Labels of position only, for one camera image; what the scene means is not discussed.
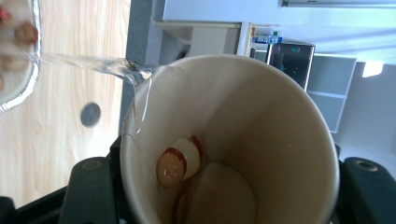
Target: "cabinet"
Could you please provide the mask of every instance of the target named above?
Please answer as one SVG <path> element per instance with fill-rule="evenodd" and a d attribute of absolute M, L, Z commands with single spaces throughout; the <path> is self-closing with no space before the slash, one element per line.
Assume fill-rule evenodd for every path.
<path fill-rule="evenodd" d="M 189 56 L 237 52 L 240 22 L 156 21 L 155 24 L 191 46 Z"/>
<path fill-rule="evenodd" d="M 356 61 L 345 56 L 314 56 L 306 92 L 332 133 L 338 131 Z"/>

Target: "red and white object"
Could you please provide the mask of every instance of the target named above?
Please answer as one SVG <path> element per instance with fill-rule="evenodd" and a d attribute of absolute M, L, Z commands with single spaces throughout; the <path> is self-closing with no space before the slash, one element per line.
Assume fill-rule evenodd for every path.
<path fill-rule="evenodd" d="M 199 171 L 202 171 L 205 168 L 206 164 L 207 164 L 207 157 L 206 157 L 206 154 L 204 152 L 204 148 L 202 147 L 201 142 L 198 140 L 198 138 L 195 135 L 193 135 L 190 140 L 198 149 L 199 159 L 200 159 Z"/>
<path fill-rule="evenodd" d="M 161 186 L 171 188 L 197 173 L 204 152 L 196 137 L 176 140 L 157 162 L 157 180 Z"/>
<path fill-rule="evenodd" d="M 5 8 L 0 7 L 0 22 L 12 19 L 12 14 Z"/>

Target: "food in bowl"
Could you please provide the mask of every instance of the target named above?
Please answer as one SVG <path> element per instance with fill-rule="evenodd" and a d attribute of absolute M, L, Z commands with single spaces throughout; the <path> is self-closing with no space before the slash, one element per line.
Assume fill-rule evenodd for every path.
<path fill-rule="evenodd" d="M 39 52 L 39 22 L 32 0 L 0 1 L 0 113 L 17 105 L 29 84 L 34 84 L 38 63 L 31 63 L 26 56 Z"/>

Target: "wooden table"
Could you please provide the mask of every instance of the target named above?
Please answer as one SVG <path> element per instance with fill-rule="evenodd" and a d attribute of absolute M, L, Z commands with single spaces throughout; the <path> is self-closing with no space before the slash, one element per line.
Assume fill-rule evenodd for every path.
<path fill-rule="evenodd" d="M 42 0 L 42 51 L 125 56 L 131 0 Z M 122 82 L 88 70 L 42 64 L 33 94 L 0 115 L 0 195 L 17 207 L 67 185 L 73 166 L 105 156 L 118 136 Z M 80 112 L 102 110 L 87 128 Z"/>

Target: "white wall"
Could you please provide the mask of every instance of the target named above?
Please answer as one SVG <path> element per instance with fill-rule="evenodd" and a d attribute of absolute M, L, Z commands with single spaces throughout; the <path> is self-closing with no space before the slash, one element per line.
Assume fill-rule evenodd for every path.
<path fill-rule="evenodd" d="M 281 7 L 278 0 L 166 0 L 165 21 L 249 21 L 279 25 L 317 52 L 396 64 L 396 9 Z"/>
<path fill-rule="evenodd" d="M 383 165 L 396 178 L 396 65 L 376 77 L 362 77 L 358 63 L 340 129 L 333 135 L 341 159 L 362 157 Z"/>

